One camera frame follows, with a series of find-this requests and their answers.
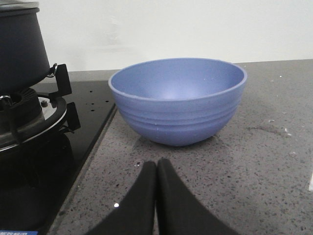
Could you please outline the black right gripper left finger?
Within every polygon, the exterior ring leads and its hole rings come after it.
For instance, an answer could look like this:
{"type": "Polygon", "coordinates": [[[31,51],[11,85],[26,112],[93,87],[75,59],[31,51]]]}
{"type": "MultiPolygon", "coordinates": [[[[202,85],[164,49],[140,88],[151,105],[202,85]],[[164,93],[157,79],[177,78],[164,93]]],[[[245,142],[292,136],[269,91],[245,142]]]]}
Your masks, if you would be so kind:
{"type": "Polygon", "coordinates": [[[89,235],[151,235],[154,227],[157,167],[145,162],[126,196],[89,235]]]}

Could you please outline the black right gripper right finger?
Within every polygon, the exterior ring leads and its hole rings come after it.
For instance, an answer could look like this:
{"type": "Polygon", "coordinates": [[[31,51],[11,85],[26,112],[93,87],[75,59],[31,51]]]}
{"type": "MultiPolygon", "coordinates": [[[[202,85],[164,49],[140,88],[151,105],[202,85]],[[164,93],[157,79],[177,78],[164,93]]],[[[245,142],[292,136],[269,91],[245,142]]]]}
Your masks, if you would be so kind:
{"type": "Polygon", "coordinates": [[[156,211],[161,235],[237,235],[190,192],[170,160],[157,164],[156,211]]]}

